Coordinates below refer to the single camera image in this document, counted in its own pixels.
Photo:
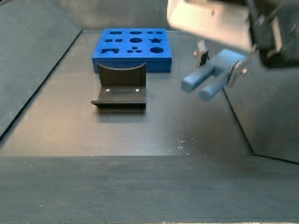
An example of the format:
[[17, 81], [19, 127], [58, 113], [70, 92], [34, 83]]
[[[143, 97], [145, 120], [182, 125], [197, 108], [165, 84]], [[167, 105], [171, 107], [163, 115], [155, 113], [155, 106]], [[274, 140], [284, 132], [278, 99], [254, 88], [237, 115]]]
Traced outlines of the white gripper one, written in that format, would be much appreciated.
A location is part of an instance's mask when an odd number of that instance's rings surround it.
[[[206, 64], [210, 50], [205, 39], [210, 39], [239, 49], [253, 50], [250, 37], [249, 8], [225, 3], [221, 0], [169, 0], [167, 21], [173, 28], [186, 31], [202, 38], [197, 42], [194, 56], [197, 67]], [[231, 69], [227, 86], [231, 88], [242, 75], [249, 72], [258, 53], [251, 52]]]

